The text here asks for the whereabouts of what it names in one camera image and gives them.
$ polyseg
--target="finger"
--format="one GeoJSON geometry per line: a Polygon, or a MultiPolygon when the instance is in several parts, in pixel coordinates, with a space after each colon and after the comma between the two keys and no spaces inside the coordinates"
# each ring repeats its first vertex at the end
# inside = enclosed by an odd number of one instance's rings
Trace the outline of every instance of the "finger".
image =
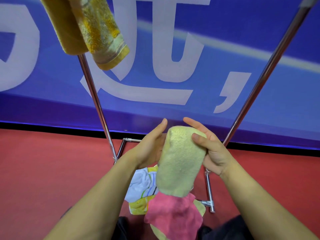
{"type": "Polygon", "coordinates": [[[147,136],[154,139],[157,138],[158,136],[161,135],[162,132],[164,132],[164,130],[167,127],[167,124],[168,124],[168,121],[166,118],[164,118],[157,127],[155,127],[149,134],[147,134],[147,136]]]}
{"type": "Polygon", "coordinates": [[[219,151],[219,149],[221,147],[220,141],[211,141],[211,140],[208,140],[207,138],[200,136],[196,133],[193,133],[191,138],[195,142],[195,144],[202,146],[212,152],[219,151]]]}
{"type": "Polygon", "coordinates": [[[198,131],[201,131],[201,132],[205,133],[209,140],[218,139],[217,136],[212,131],[210,131],[207,127],[205,127],[200,122],[195,121],[195,120],[193,120],[191,118],[188,118],[188,117],[184,117],[183,121],[185,123],[187,123],[188,125],[192,126],[193,128],[197,129],[198,131]]]}

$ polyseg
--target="white towel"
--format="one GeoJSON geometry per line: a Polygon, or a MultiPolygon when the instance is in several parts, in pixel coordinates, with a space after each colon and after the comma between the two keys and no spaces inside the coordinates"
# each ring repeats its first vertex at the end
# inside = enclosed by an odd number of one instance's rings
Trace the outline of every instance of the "white towel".
{"type": "Polygon", "coordinates": [[[148,172],[147,168],[136,170],[124,199],[132,203],[143,197],[157,194],[156,174],[157,172],[148,172]]]}

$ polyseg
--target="right hand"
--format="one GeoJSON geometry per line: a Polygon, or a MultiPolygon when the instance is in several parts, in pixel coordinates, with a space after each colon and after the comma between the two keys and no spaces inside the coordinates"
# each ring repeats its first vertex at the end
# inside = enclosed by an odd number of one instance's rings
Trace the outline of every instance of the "right hand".
{"type": "Polygon", "coordinates": [[[207,136],[204,138],[196,133],[192,134],[192,140],[197,145],[208,149],[203,160],[203,165],[208,170],[220,176],[231,163],[236,161],[218,137],[203,124],[188,117],[184,117],[183,121],[207,136]]]}

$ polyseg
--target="red floor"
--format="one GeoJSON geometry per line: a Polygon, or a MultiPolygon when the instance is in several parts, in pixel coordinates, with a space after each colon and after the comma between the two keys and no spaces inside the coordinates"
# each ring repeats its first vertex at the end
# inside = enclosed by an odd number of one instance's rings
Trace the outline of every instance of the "red floor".
{"type": "MultiPolygon", "coordinates": [[[[121,141],[114,140],[116,149],[121,141]]],[[[134,144],[127,144],[126,149],[134,144]]],[[[231,150],[233,156],[273,197],[320,237],[320,158],[231,150]]],[[[0,129],[0,239],[42,239],[113,165],[105,139],[0,129]]],[[[236,216],[220,178],[210,176],[215,227],[236,216]]],[[[193,194],[207,199],[203,169],[193,194]]],[[[142,216],[129,217],[131,239],[156,239],[142,216]]]]}

